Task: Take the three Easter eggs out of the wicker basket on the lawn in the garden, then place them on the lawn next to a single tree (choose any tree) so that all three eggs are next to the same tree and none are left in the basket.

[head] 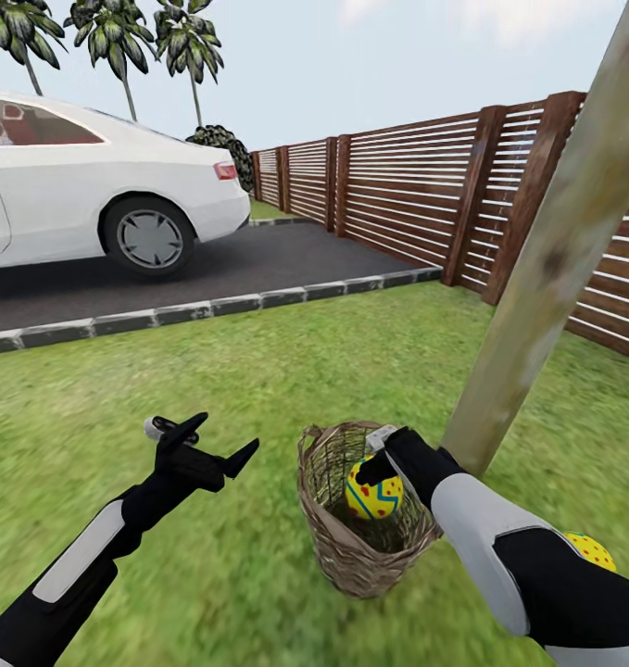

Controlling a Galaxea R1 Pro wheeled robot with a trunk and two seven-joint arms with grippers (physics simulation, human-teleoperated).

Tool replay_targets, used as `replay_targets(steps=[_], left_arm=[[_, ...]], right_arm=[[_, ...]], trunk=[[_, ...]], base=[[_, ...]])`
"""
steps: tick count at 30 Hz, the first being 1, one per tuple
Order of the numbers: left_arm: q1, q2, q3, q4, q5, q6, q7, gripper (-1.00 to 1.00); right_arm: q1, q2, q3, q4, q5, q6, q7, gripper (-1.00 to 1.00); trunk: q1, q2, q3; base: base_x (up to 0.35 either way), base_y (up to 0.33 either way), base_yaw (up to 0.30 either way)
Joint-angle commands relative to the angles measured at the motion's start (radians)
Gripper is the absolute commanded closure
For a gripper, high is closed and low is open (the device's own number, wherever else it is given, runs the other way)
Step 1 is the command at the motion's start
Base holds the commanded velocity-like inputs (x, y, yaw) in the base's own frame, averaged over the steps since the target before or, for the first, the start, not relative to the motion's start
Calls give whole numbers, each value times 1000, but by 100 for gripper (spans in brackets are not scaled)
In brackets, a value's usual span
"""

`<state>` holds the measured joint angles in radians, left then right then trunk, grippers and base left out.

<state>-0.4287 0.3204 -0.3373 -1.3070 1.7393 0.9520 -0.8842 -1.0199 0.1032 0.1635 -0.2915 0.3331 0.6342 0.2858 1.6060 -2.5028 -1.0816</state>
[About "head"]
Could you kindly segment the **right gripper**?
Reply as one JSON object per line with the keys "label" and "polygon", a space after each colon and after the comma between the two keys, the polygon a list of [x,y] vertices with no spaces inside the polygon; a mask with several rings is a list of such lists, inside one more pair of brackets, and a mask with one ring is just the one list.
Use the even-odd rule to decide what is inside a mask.
{"label": "right gripper", "polygon": [[[360,465],[359,473],[356,475],[356,483],[358,485],[364,485],[365,483],[369,485],[377,485],[383,480],[399,476],[397,472],[386,470],[383,460],[381,459],[381,454],[383,454],[383,452],[385,452],[385,448],[378,451],[372,459],[368,459]],[[402,480],[402,478],[400,477],[399,480]]]}

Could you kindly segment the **wicker basket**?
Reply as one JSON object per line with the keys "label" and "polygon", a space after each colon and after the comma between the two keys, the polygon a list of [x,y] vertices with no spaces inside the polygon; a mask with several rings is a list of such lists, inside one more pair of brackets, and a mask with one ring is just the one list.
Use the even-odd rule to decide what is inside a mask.
{"label": "wicker basket", "polygon": [[[335,478],[332,473],[348,464],[351,453],[358,452],[365,457],[368,431],[382,427],[383,424],[375,421],[357,420],[322,429],[311,422],[297,442],[297,489],[312,536],[316,562],[335,588],[358,600],[380,598],[395,587],[443,535],[443,529],[427,507],[415,509],[415,517],[411,514],[415,497],[404,484],[405,501],[399,508],[401,511],[384,518],[393,532],[389,541],[393,551],[384,550],[385,542],[377,539],[381,536],[379,530],[368,530],[366,537],[360,535],[356,524],[347,524],[348,513],[340,519],[334,515],[334,510],[346,503],[346,492],[344,483],[338,485],[338,494],[333,490]],[[348,432],[360,430],[361,438],[348,444]],[[314,436],[314,442],[302,451],[303,440],[308,436]],[[315,458],[318,454],[322,454],[319,461]]]}

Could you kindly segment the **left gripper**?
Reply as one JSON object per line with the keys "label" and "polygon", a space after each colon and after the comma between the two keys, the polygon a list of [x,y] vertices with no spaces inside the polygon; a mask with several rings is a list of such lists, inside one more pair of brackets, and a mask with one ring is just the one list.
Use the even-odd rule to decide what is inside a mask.
{"label": "left gripper", "polygon": [[187,446],[187,438],[208,418],[200,412],[161,435],[155,471],[141,485],[145,505],[155,514],[168,514],[197,488],[219,492],[224,476],[235,478],[258,450],[258,437],[228,459],[205,456]]}

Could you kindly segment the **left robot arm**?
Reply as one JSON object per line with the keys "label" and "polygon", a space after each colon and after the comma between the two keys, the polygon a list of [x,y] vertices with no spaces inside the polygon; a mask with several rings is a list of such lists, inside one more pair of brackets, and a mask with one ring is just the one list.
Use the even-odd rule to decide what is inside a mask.
{"label": "left robot arm", "polygon": [[200,412],[178,425],[149,417],[159,441],[155,471],[107,503],[73,543],[0,615],[0,667],[54,667],[118,575],[114,559],[132,554],[155,526],[197,488],[219,492],[258,450],[258,437],[228,459],[196,452]]}

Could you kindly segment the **easter egg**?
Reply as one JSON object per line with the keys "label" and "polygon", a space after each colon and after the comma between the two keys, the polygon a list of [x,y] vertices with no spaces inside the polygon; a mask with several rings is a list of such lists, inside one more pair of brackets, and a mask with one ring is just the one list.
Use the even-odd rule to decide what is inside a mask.
{"label": "easter egg", "polygon": [[349,515],[363,522],[380,522],[389,514],[396,515],[404,504],[403,481],[399,476],[383,480],[377,485],[358,485],[356,475],[360,465],[372,459],[367,453],[349,467],[345,478],[346,509]]}
{"label": "easter egg", "polygon": [[581,533],[563,533],[565,537],[583,556],[584,559],[604,567],[610,572],[616,572],[617,567],[611,555],[596,540]]}

